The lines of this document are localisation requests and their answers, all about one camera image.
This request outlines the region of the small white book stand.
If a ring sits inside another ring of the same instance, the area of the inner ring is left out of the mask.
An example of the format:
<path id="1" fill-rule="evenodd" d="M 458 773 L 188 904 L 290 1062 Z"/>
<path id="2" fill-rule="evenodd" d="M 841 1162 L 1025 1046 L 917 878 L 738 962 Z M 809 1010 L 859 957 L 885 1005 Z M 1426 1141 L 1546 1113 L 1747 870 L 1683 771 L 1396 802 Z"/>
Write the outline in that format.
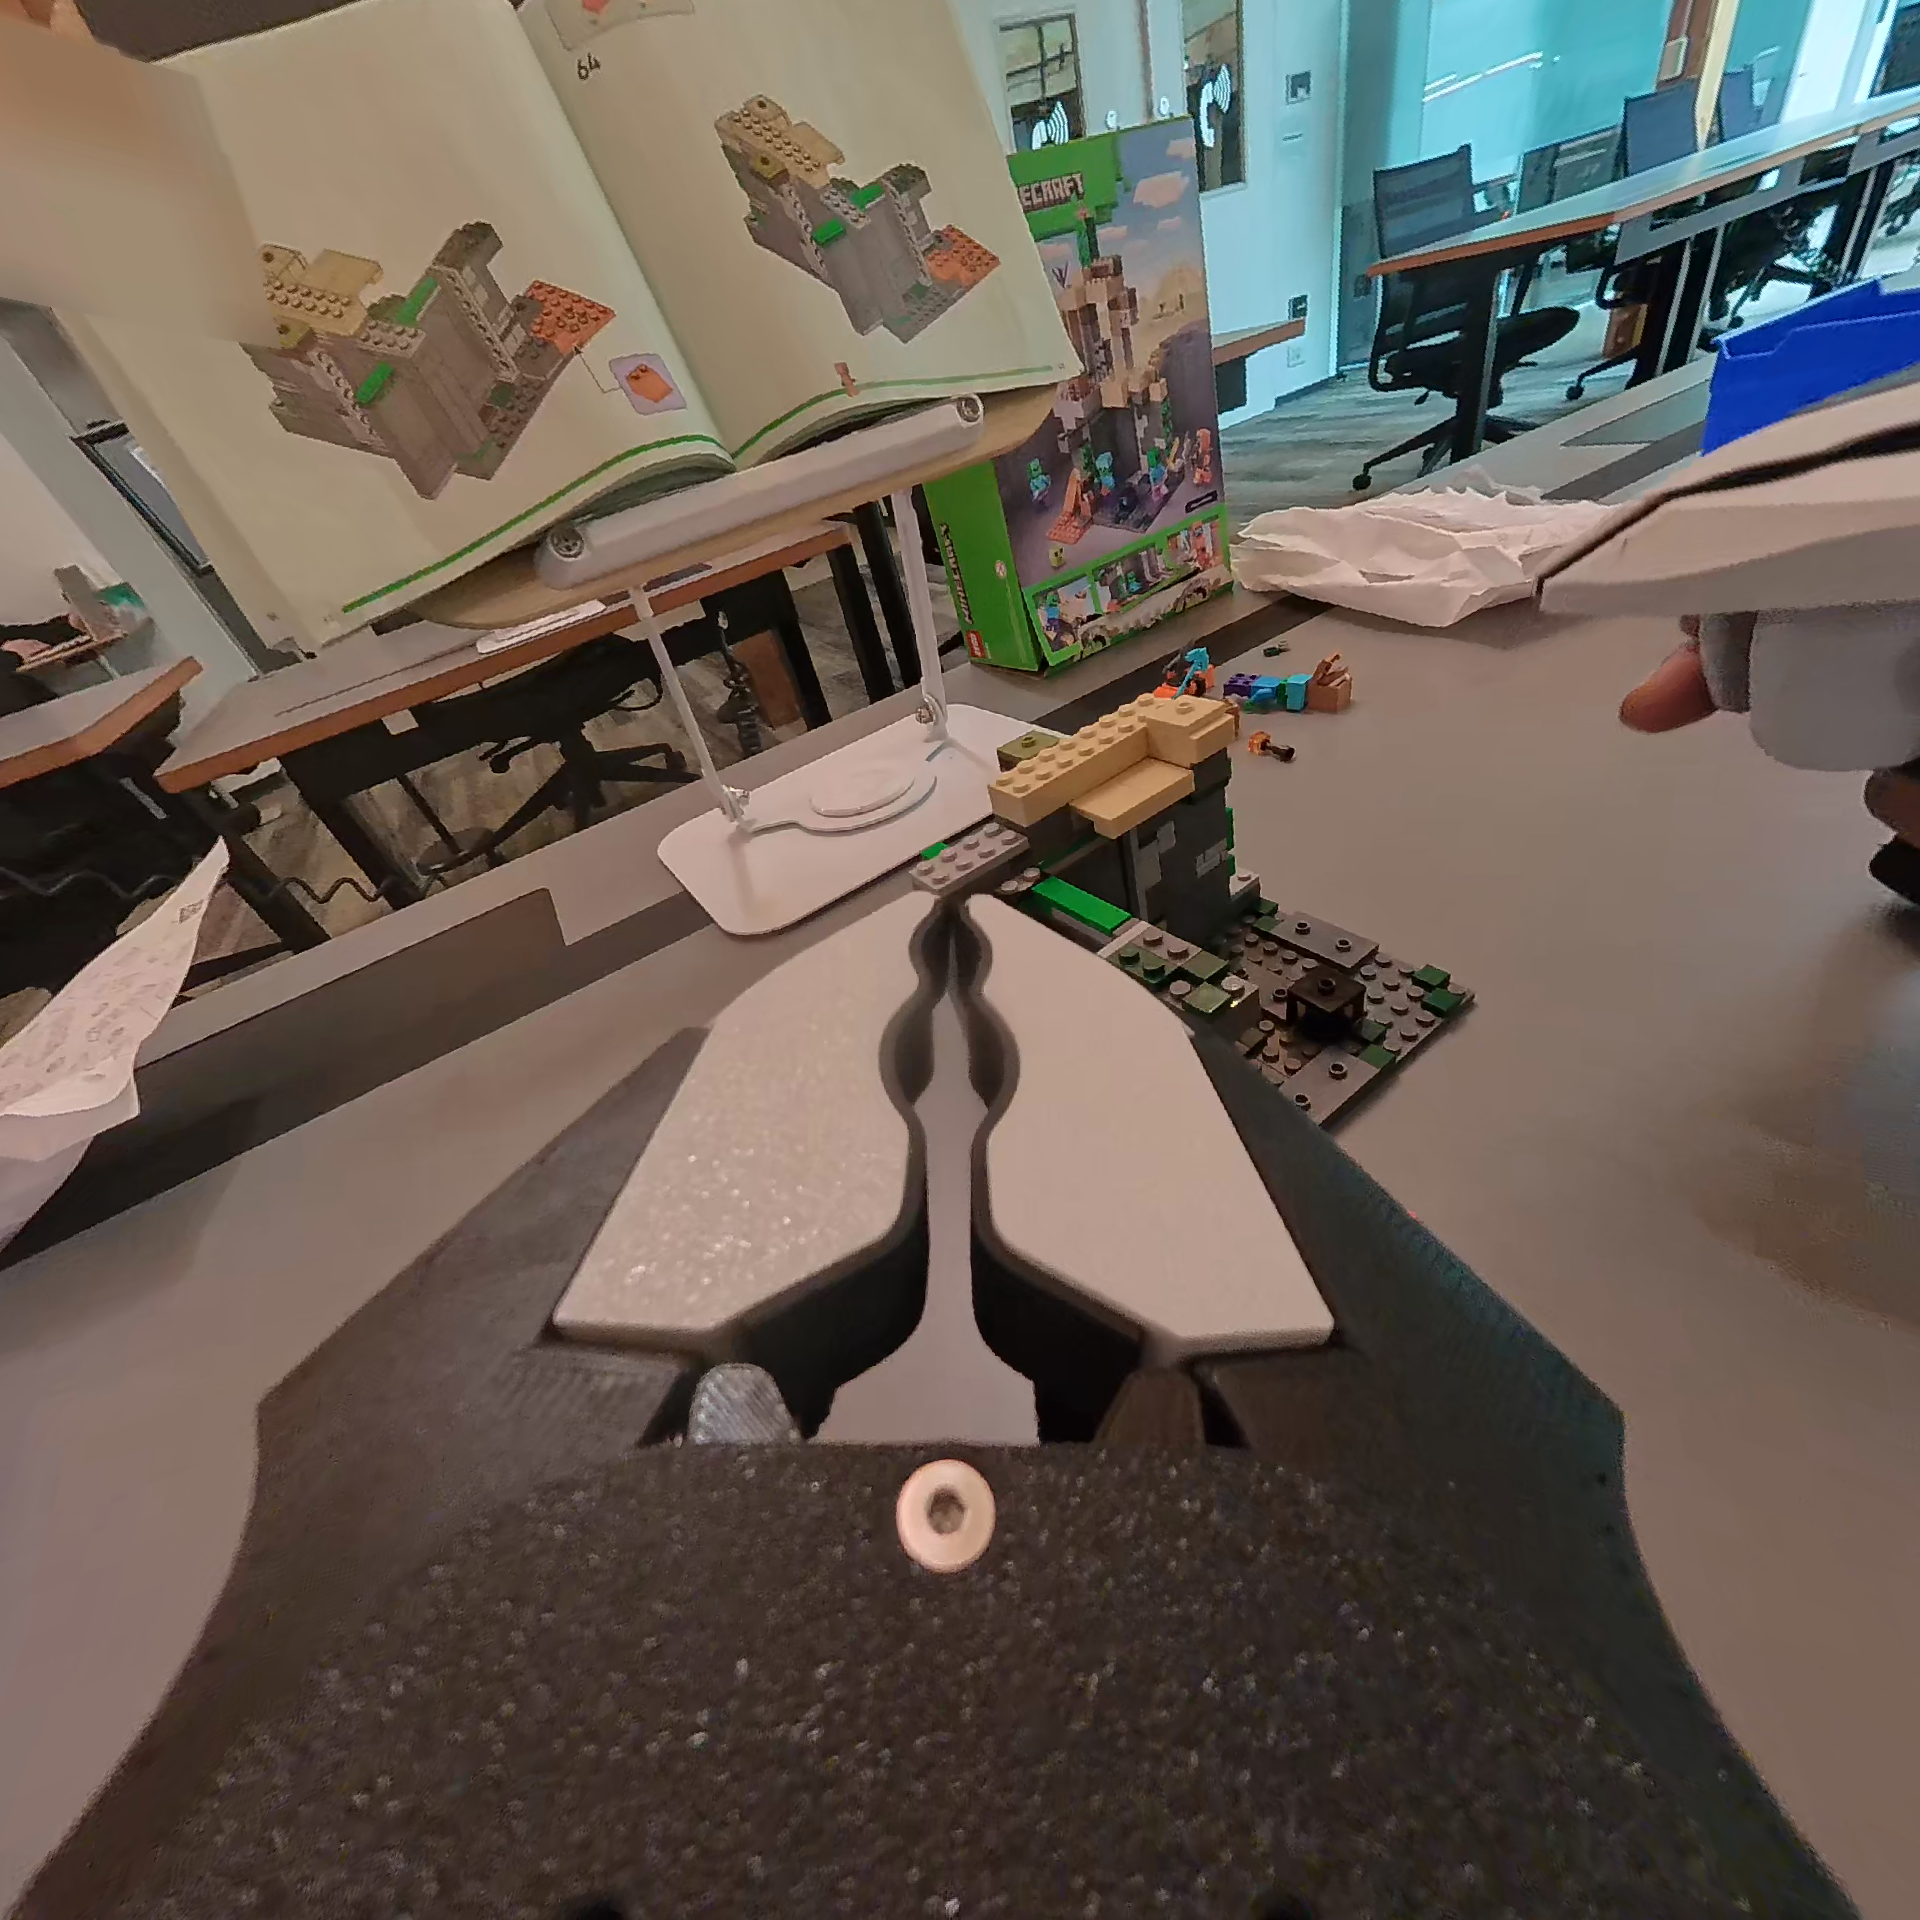
<path id="1" fill-rule="evenodd" d="M 515 644 L 524 644 L 529 641 L 540 641 L 549 634 L 562 634 L 581 622 L 599 618 L 609 613 L 605 600 L 593 600 L 577 609 L 565 609 L 549 614 L 529 618 L 506 628 L 484 630 L 481 641 L 473 644 L 473 651 L 481 657 L 491 657 L 502 649 L 511 649 Z"/>

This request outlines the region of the brick building model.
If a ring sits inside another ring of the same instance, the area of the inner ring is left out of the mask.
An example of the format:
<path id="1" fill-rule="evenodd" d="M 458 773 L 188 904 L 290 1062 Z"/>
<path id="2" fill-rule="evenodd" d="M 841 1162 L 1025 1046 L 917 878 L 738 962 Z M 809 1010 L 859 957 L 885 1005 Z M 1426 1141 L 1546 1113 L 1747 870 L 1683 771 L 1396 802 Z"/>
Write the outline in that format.
<path id="1" fill-rule="evenodd" d="M 1238 867 L 1238 708 L 1143 696 L 999 747 L 989 813 L 925 848 L 911 883 L 993 897 L 1215 1033 L 1279 1100 L 1330 1124 L 1475 1005 L 1458 973 L 1282 905 Z"/>

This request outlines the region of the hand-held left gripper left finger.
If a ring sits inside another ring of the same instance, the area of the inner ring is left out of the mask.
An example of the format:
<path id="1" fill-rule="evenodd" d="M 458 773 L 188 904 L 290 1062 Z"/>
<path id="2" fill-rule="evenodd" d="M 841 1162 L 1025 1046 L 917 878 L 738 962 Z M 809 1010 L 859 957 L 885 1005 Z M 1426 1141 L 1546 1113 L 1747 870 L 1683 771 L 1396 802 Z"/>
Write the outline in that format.
<path id="1" fill-rule="evenodd" d="M 906 1219 L 934 912 L 901 897 L 731 998 L 559 1297 L 559 1334 L 710 1346 Z"/>

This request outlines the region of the toy brick set box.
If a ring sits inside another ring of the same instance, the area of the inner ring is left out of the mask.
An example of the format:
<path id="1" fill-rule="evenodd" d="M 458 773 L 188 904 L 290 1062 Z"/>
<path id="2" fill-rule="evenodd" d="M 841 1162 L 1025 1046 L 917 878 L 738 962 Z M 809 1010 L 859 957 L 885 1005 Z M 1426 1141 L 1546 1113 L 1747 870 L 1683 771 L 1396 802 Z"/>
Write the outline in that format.
<path id="1" fill-rule="evenodd" d="M 1193 122 L 1010 158 L 1076 370 L 929 486 L 971 661 L 1047 674 L 1233 582 Z"/>

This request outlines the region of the person's right hand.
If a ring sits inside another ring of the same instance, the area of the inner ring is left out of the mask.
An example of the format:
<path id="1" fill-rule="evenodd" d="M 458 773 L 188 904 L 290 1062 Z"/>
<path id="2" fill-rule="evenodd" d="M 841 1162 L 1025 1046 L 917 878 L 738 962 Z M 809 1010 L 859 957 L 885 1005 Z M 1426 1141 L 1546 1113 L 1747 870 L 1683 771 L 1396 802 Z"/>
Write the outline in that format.
<path id="1" fill-rule="evenodd" d="M 1636 733 L 1657 736 L 1715 717 L 1716 701 L 1697 637 L 1687 636 L 1618 706 L 1618 722 Z"/>

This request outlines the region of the long wooden office table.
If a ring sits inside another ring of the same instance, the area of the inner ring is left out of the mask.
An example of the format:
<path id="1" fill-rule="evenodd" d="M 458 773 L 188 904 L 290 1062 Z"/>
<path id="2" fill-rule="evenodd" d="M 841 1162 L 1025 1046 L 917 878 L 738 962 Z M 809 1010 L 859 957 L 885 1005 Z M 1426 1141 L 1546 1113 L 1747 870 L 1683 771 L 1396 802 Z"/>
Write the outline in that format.
<path id="1" fill-rule="evenodd" d="M 1806 180 L 1807 158 L 1838 150 L 1835 177 L 1852 221 L 1839 230 L 1839 275 L 1857 277 L 1881 216 L 1893 168 L 1915 155 L 1917 88 L 1802 117 L 1756 136 L 1721 142 L 1665 168 L 1597 186 L 1548 209 L 1436 237 L 1388 257 L 1370 275 L 1466 273 L 1467 316 L 1460 331 L 1467 364 L 1446 435 L 1446 458 L 1470 460 L 1484 440 L 1498 333 L 1498 283 L 1517 266 L 1570 237 L 1615 230 L 1615 266 L 1651 258 L 1645 318 L 1633 387 L 1683 368 L 1697 350 L 1700 321 L 1721 261 L 1723 230 L 1798 201 L 1819 180 Z"/>

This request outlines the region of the instruction booklet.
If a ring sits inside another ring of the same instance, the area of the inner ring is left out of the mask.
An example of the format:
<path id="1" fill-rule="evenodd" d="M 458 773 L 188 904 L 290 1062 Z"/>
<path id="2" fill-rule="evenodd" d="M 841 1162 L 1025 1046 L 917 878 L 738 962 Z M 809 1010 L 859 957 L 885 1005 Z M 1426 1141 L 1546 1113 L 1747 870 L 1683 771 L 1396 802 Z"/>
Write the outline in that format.
<path id="1" fill-rule="evenodd" d="M 1074 365 L 946 5 L 5 5 L 5 294 L 307 646 Z"/>

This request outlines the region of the crumpled white paper bag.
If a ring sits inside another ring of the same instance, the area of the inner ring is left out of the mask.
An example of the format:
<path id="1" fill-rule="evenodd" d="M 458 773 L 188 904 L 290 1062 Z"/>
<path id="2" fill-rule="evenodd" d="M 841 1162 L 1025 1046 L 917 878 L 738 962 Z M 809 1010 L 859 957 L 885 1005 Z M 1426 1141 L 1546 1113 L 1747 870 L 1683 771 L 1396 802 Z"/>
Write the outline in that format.
<path id="1" fill-rule="evenodd" d="M 2 1052 L 2 1244 L 28 1228 L 97 1137 L 138 1116 L 138 1054 L 197 957 L 227 842 L 78 972 Z"/>
<path id="2" fill-rule="evenodd" d="M 1442 484 L 1259 515 L 1233 540 L 1233 572 L 1251 592 L 1445 630 L 1531 604 L 1550 563 L 1620 513 L 1623 500 L 1550 499 L 1451 469 Z"/>

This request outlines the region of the blue plastic bin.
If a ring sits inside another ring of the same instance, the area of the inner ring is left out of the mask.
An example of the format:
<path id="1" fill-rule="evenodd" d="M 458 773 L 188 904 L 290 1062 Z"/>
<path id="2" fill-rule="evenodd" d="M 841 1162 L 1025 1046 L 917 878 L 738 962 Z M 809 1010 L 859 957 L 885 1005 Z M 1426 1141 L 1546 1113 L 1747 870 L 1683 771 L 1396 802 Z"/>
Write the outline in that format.
<path id="1" fill-rule="evenodd" d="M 1903 378 L 1915 364 L 1915 273 L 1861 278 L 1718 339 L 1699 449 L 1713 452 L 1845 393 Z"/>

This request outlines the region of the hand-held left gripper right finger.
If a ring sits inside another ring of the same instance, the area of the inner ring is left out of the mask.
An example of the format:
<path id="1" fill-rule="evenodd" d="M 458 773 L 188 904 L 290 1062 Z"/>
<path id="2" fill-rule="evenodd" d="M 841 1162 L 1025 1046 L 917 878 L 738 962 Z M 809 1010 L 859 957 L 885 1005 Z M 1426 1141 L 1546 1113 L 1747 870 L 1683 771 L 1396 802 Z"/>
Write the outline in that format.
<path id="1" fill-rule="evenodd" d="M 988 1228 L 1012 1266 L 1148 1353 L 1327 1344 L 1333 1313 L 1227 1117 L 1190 1029 L 1009 904 L 966 900 L 971 1004 L 999 1050 Z"/>

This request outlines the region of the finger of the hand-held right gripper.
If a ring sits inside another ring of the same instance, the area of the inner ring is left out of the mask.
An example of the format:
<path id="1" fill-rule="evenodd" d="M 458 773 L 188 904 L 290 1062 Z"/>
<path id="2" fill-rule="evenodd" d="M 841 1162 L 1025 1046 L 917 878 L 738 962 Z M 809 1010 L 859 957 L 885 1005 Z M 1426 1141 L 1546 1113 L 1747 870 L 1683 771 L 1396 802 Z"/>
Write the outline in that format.
<path id="1" fill-rule="evenodd" d="M 1917 518 L 1917 387 L 1881 387 L 1707 452 L 1627 505 L 1629 530 L 1883 530 Z"/>
<path id="2" fill-rule="evenodd" d="M 1715 614 L 1917 600 L 1917 458 L 1669 496 L 1540 581 L 1567 614 Z"/>

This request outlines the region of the black office chair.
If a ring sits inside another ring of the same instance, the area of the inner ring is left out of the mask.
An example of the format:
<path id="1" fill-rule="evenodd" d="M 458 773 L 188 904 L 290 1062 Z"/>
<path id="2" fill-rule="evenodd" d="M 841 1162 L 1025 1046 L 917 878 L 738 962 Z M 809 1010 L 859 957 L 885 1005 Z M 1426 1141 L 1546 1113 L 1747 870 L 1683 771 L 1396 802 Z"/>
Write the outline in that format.
<path id="1" fill-rule="evenodd" d="M 493 867 L 500 848 L 549 811 L 565 811 L 571 827 L 583 829 L 609 805 L 611 785 L 698 785 L 700 773 L 668 744 L 618 752 L 589 744 L 589 720 L 619 708 L 635 689 L 652 690 L 647 708 L 659 705 L 662 686 L 655 662 L 635 642 L 605 636 L 498 683 L 412 708 L 422 746 L 481 749 L 497 776 L 533 747 L 559 752 L 559 768 L 500 827 L 468 845 L 455 843 L 433 811 L 427 818 L 444 850 L 426 852 L 421 870 L 444 876 L 476 860 Z"/>
<path id="2" fill-rule="evenodd" d="M 1498 213 L 1476 205 L 1471 147 L 1378 169 L 1373 209 L 1381 257 L 1399 257 L 1500 221 Z M 1577 326 L 1572 306 L 1523 309 L 1531 275 L 1533 266 L 1524 262 L 1514 306 L 1494 316 L 1491 403 L 1503 398 L 1503 374 L 1511 368 L 1558 345 Z M 1471 292 L 1466 262 L 1382 277 L 1367 365 L 1370 387 L 1377 393 L 1418 393 L 1420 401 L 1433 393 L 1458 401 L 1467 360 L 1460 331 L 1471 313 Z"/>
<path id="3" fill-rule="evenodd" d="M 1770 124 L 1770 114 L 1779 114 L 1779 105 L 1763 107 L 1756 93 L 1753 66 L 1731 66 L 1718 77 L 1716 105 L 1713 110 L 1709 133 L 1697 133 L 1697 96 L 1699 80 L 1679 80 L 1655 91 L 1629 96 L 1623 100 L 1623 124 L 1615 133 L 1613 149 L 1607 160 L 1604 177 L 1593 173 L 1583 187 L 1604 180 L 1618 180 L 1643 173 L 1652 168 L 1687 158 L 1700 144 L 1715 144 L 1731 138 L 1741 138 Z M 1615 243 L 1593 240 L 1567 243 L 1567 268 L 1577 266 L 1577 249 L 1591 254 L 1589 266 L 1601 262 L 1601 278 L 1593 302 L 1601 312 L 1613 313 L 1626 306 L 1626 321 L 1610 321 L 1604 333 L 1604 357 L 1583 368 L 1575 384 L 1567 387 L 1567 401 L 1583 395 L 1591 378 L 1610 372 L 1635 360 L 1638 350 L 1638 325 L 1643 294 L 1635 292 L 1635 275 L 1615 268 Z"/>

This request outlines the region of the brown office table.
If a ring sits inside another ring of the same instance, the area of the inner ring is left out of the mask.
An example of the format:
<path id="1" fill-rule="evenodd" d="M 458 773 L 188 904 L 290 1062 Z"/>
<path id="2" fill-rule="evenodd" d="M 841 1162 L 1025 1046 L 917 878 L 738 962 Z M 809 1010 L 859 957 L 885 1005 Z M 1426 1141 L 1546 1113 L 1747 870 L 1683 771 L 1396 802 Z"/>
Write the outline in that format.
<path id="1" fill-rule="evenodd" d="M 5 713 L 5 899 L 91 888 L 130 905 L 199 862 L 213 829 L 157 782 L 199 674 L 179 658 Z"/>

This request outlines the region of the wall screen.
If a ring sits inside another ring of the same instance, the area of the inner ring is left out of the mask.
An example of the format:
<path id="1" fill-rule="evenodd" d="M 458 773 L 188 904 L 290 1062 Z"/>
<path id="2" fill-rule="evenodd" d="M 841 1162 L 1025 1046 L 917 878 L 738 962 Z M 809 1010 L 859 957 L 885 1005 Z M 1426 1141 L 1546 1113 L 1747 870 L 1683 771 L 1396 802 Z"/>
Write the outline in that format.
<path id="1" fill-rule="evenodd" d="M 1066 144 L 1087 130 L 1069 12 L 1002 21 L 997 53 L 1015 154 Z"/>
<path id="2" fill-rule="evenodd" d="M 1183 96 L 1203 192 L 1244 180 L 1241 2 L 1181 2 Z"/>

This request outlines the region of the pile of small brick figures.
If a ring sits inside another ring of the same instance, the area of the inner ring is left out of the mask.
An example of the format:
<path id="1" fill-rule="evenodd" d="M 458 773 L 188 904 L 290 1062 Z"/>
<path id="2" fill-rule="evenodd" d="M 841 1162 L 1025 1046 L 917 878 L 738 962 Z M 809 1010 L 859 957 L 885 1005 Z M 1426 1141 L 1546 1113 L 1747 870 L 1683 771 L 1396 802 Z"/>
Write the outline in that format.
<path id="1" fill-rule="evenodd" d="M 1339 654 L 1295 674 L 1230 673 L 1215 677 L 1212 651 L 1193 644 L 1164 662 L 1156 701 L 1219 700 L 1247 713 L 1345 713 L 1354 705 L 1354 673 Z"/>

